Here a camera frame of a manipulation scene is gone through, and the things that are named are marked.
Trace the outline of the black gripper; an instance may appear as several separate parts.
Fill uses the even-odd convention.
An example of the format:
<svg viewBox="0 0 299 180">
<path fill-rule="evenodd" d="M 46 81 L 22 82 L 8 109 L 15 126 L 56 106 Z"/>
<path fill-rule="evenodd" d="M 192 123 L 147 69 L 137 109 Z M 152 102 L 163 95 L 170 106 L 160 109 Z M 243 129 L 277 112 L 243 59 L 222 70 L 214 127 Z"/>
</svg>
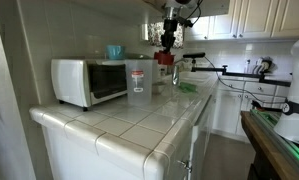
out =
<svg viewBox="0 0 299 180">
<path fill-rule="evenodd" d="M 175 41 L 175 37 L 173 36 L 173 34 L 177 30 L 177 21 L 165 19 L 163 29 L 164 29 L 164 34 L 162 34 L 160 37 L 161 45 L 163 47 L 164 52 L 169 52 L 174 44 L 174 41 Z M 167 36 L 169 38 L 168 39 L 168 50 L 167 50 L 167 43 L 166 43 L 165 36 Z"/>
</svg>

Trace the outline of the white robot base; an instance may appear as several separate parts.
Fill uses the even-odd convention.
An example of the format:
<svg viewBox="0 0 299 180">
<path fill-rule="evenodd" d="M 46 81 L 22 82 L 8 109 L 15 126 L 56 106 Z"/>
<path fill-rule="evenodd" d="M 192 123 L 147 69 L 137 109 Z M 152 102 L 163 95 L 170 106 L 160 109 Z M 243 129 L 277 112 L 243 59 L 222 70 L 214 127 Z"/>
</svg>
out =
<svg viewBox="0 0 299 180">
<path fill-rule="evenodd" d="M 292 82 L 282 107 L 282 115 L 274 131 L 285 139 L 299 144 L 299 40 L 292 46 Z"/>
</svg>

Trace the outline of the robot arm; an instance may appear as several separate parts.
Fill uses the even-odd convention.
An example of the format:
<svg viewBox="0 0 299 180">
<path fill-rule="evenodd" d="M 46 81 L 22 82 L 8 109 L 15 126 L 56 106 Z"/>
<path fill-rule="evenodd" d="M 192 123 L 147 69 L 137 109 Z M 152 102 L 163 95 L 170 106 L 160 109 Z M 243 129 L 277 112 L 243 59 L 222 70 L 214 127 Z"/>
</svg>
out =
<svg viewBox="0 0 299 180">
<path fill-rule="evenodd" d="M 163 6 L 165 10 L 163 16 L 163 34 L 160 36 L 163 53 L 167 54 L 170 52 L 176 40 L 174 33 L 177 30 L 178 24 L 184 27 L 193 26 L 190 17 L 196 10 L 201 11 L 200 5 L 202 2 L 203 0 L 167 0 L 167 3 Z M 183 8 L 192 9 L 192 12 L 186 18 L 181 16 Z"/>
</svg>

